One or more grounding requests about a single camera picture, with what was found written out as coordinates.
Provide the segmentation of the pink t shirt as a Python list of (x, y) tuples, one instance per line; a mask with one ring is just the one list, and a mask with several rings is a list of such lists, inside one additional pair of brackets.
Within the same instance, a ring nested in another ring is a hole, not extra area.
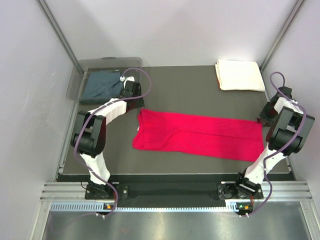
[(142, 109), (133, 148), (254, 162), (264, 150), (260, 123)]

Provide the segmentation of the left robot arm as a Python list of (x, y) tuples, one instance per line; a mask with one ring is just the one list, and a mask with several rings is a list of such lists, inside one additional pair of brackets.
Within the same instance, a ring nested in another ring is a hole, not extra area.
[(107, 124), (117, 117), (133, 109), (144, 106), (141, 97), (140, 83), (133, 77), (121, 77), (123, 89), (119, 97), (111, 98), (107, 103), (91, 111), (79, 111), (70, 140), (76, 156), (90, 174), (88, 191), (96, 191), (102, 198), (109, 198), (114, 191), (110, 179), (110, 172), (106, 167), (103, 150), (106, 145)]

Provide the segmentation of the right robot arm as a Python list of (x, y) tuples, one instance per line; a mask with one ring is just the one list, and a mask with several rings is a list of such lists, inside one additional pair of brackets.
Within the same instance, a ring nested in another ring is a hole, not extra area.
[(292, 89), (282, 86), (279, 90), (284, 95), (277, 93), (260, 113), (260, 117), (270, 124), (265, 139), (267, 146), (251, 166), (238, 174), (233, 185), (233, 192), (239, 198), (260, 192), (265, 176), (281, 160), (302, 149), (314, 125), (313, 116), (307, 114), (303, 120), (304, 111), (291, 98)]

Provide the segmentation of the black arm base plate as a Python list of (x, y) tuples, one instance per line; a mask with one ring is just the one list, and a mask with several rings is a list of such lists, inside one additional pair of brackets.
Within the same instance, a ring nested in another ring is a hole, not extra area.
[(140, 196), (206, 197), (210, 200), (262, 199), (262, 187), (239, 174), (113, 174), (119, 200)]

